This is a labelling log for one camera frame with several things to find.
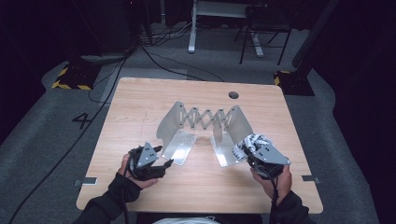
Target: gray carpet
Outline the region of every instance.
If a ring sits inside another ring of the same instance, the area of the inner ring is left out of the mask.
[[[145,49],[167,58],[151,55],[165,68],[187,72],[188,79],[272,85],[275,71],[295,70],[291,60],[308,35],[307,31],[293,31],[282,64],[277,66],[280,49],[264,49],[263,58],[257,58],[253,48],[247,49],[243,64],[239,64],[243,40],[233,42],[236,32],[235,29],[200,31],[194,54],[187,52],[187,35]],[[112,84],[106,77],[117,73],[119,67],[103,66],[93,91],[52,89],[50,86],[65,63],[43,76],[46,93],[0,147],[0,223],[9,221],[22,200],[67,151],[64,160],[23,205],[14,223],[71,223],[81,213],[76,208],[79,188],[73,185],[88,169],[106,118],[107,106],[97,113],[101,108],[98,102],[103,100],[107,85]],[[139,69],[161,68],[142,49],[137,49],[121,71]],[[159,77],[171,76],[174,75],[162,73]],[[332,116],[334,93],[315,71],[308,79],[314,97],[285,98],[312,174],[319,181],[324,210],[312,218],[318,223],[378,223],[369,186]],[[72,121],[83,113],[89,115],[88,119],[94,118],[85,133],[80,123]],[[263,223],[267,223],[268,215],[262,216]],[[123,217],[114,223],[123,223]]]

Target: black sleeve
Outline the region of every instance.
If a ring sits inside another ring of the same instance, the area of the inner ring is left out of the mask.
[[[270,223],[281,224],[313,224],[314,222],[308,215],[309,209],[303,206],[301,198],[292,190],[274,207],[270,215]]]
[[[108,191],[101,197],[93,198],[84,208],[82,214],[74,222],[75,224],[86,223],[110,223],[122,213],[124,202],[131,203],[139,197],[141,188],[128,178],[116,174],[116,177],[108,186]]]

